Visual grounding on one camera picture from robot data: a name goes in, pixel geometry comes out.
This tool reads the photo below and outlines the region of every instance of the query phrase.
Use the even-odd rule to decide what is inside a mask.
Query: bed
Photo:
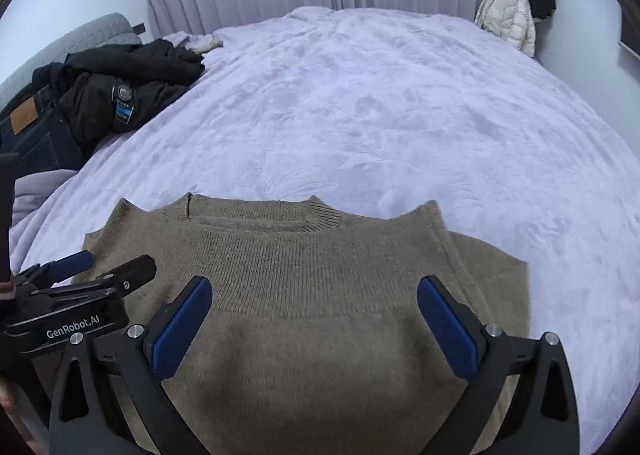
[[[450,229],[529,262],[530,336],[561,336],[596,451],[640,381],[640,164],[622,139],[461,18],[308,7],[216,35],[190,92],[12,228],[12,268],[78,251],[121,197],[315,194],[380,218],[436,199]]]

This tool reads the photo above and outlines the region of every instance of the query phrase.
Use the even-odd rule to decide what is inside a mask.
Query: denim
[[[17,135],[7,116],[0,121],[0,152],[20,155],[17,178],[51,170],[80,170],[86,162],[58,111],[56,97],[46,86],[34,95],[38,118]]]

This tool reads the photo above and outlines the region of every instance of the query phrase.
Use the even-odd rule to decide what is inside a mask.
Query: screw
[[[127,330],[127,336],[130,338],[138,338],[142,336],[142,333],[145,331],[145,328],[142,325],[132,325]]]
[[[492,338],[497,338],[498,336],[502,336],[502,333],[504,332],[502,330],[502,327],[500,327],[499,325],[496,325],[495,323],[490,323],[484,328],[484,330],[486,330],[486,333],[489,334],[489,336],[491,336]]]
[[[549,345],[558,345],[558,343],[560,342],[560,338],[555,332],[547,332],[545,334],[545,340],[547,343],[549,343]]]
[[[73,334],[71,334],[71,337],[69,338],[69,342],[72,345],[78,345],[78,343],[81,342],[83,338],[84,338],[84,335],[81,332],[74,332]]]

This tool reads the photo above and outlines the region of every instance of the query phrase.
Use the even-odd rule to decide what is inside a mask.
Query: knit sweater
[[[524,263],[449,233],[434,202],[382,221],[317,198],[188,194],[149,213],[122,200],[86,245],[96,265],[84,278],[140,254],[156,259],[156,279],[127,297],[132,323],[146,323],[191,276],[212,281],[212,310],[163,386],[213,454],[419,453],[465,388],[417,309],[424,275],[438,275],[482,322],[527,335]],[[507,398],[479,445],[495,436]]]

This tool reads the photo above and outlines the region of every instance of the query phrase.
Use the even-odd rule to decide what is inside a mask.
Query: ribbed neckline
[[[175,203],[162,208],[168,222],[172,219],[201,225],[223,225],[229,220],[247,221],[247,228],[273,231],[320,231],[340,226],[343,216],[316,196],[300,202],[243,201],[207,197],[186,193]]]

